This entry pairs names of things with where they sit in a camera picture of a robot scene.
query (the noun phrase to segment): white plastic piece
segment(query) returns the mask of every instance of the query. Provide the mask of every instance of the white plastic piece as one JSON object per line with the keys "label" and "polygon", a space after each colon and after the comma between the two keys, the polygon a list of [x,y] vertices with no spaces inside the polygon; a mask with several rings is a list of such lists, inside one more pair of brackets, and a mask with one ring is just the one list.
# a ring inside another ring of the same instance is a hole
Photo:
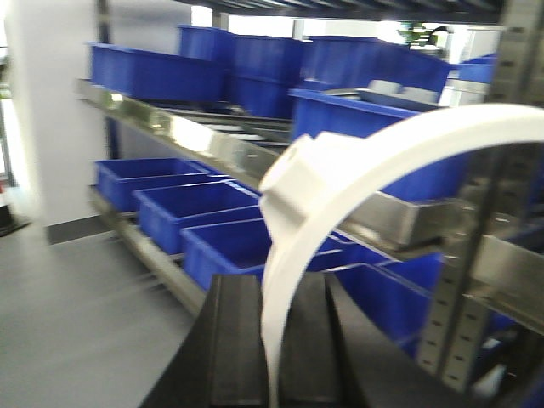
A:
{"label": "white plastic piece", "polygon": [[544,110],[473,105],[414,116],[367,139],[303,136],[286,150],[260,185],[260,206],[273,241],[263,278],[262,315],[272,408],[278,405],[287,312],[327,235],[371,194],[407,173],[484,147],[542,142],[542,129]]}
{"label": "white plastic piece", "polygon": [[368,85],[368,88],[379,92],[380,94],[395,95],[400,91],[401,85],[397,82],[383,81],[381,79],[374,79]]}
{"label": "white plastic piece", "polygon": [[404,87],[400,92],[403,98],[415,100],[417,102],[435,104],[439,99],[438,92],[429,91],[428,89]]}

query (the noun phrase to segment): blue storage crate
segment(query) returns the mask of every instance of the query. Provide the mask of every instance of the blue storage crate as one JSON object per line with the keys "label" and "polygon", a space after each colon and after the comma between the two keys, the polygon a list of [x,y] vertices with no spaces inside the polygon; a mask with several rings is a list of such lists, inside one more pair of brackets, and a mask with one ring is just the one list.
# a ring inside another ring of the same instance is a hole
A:
{"label": "blue storage crate", "polygon": [[310,37],[300,88],[325,90],[367,87],[383,42],[373,37]]}
{"label": "blue storage crate", "polygon": [[292,38],[236,36],[237,76],[262,77],[289,84],[300,80],[304,43]]}
{"label": "blue storage crate", "polygon": [[370,265],[335,275],[361,310],[406,353],[415,355],[430,305],[430,293]]}
{"label": "blue storage crate", "polygon": [[139,227],[171,255],[184,252],[181,229],[262,217],[258,198],[237,184],[193,184],[134,195],[139,201]]}
{"label": "blue storage crate", "polygon": [[451,65],[408,47],[373,37],[311,37],[300,88],[324,90],[367,87],[371,80],[440,94]]}
{"label": "blue storage crate", "polygon": [[492,64],[459,64],[459,79],[463,81],[490,83],[495,66]]}
{"label": "blue storage crate", "polygon": [[276,80],[234,75],[229,79],[229,100],[254,116],[290,119],[294,99],[291,85]]}
{"label": "blue storage crate", "polygon": [[217,179],[197,162],[178,158],[102,160],[95,166],[98,191],[121,213],[136,211],[135,190]]}
{"label": "blue storage crate", "polygon": [[[304,89],[292,90],[291,95],[297,99],[293,139],[303,134],[315,137],[323,131],[365,138],[419,113]],[[404,176],[383,192],[405,201],[454,196],[463,181],[467,160],[468,155],[459,155],[438,161]]]}
{"label": "blue storage crate", "polygon": [[221,100],[226,69],[201,59],[91,43],[91,82],[140,99]]}
{"label": "blue storage crate", "polygon": [[404,87],[428,89],[442,93],[453,66],[441,59],[388,43],[380,55],[372,79],[397,82]]}
{"label": "blue storage crate", "polygon": [[380,264],[377,267],[406,280],[408,286],[416,285],[430,293],[439,279],[442,254],[430,253],[404,262]]}
{"label": "blue storage crate", "polygon": [[[262,279],[272,241],[262,219],[184,229],[184,269],[207,290],[215,274],[252,274]],[[384,262],[369,248],[344,244],[331,238],[321,246],[308,266],[311,272],[360,262]]]}
{"label": "blue storage crate", "polygon": [[179,25],[179,55],[218,62],[227,66],[232,64],[235,52],[234,34],[215,27]]}
{"label": "blue storage crate", "polygon": [[476,58],[468,59],[463,61],[461,64],[495,64],[496,63],[496,53],[481,55]]}

